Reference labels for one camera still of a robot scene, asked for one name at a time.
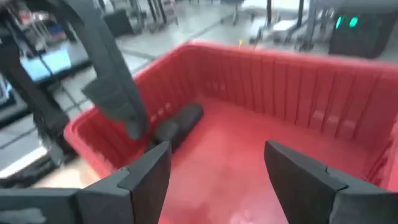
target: red bin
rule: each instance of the red bin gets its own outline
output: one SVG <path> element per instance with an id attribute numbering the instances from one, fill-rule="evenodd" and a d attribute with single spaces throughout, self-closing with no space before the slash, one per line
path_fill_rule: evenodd
<path id="1" fill-rule="evenodd" d="M 187 43 L 135 82 L 146 138 L 128 138 L 97 108 L 65 138 L 106 177 L 143 154 L 159 121 L 201 103 L 203 118 L 173 155 L 162 211 L 169 223 L 287 223 L 267 176 L 266 140 L 398 191 L 395 65 Z"/>

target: metal pole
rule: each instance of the metal pole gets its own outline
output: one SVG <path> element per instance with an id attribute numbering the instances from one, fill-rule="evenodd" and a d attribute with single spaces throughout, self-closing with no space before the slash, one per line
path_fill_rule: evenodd
<path id="1" fill-rule="evenodd" d="M 300 0 L 298 4 L 297 28 L 301 27 L 303 22 L 303 9 L 304 9 L 304 0 Z"/>
<path id="2" fill-rule="evenodd" d="M 271 26 L 272 20 L 272 0 L 267 0 L 267 26 Z"/>

